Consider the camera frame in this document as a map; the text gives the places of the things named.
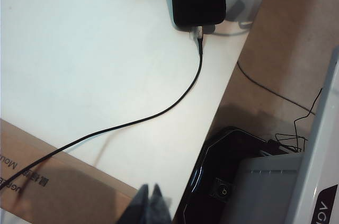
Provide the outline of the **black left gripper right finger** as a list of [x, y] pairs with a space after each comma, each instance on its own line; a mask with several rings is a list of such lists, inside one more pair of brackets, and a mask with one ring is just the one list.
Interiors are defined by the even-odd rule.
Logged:
[[149, 199], [149, 223], [172, 223], [171, 215], [158, 184]]

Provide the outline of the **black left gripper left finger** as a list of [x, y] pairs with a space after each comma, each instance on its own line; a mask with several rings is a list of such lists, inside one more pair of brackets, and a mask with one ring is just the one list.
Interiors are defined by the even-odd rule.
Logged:
[[124, 213], [124, 223], [146, 223], [148, 185], [143, 184]]

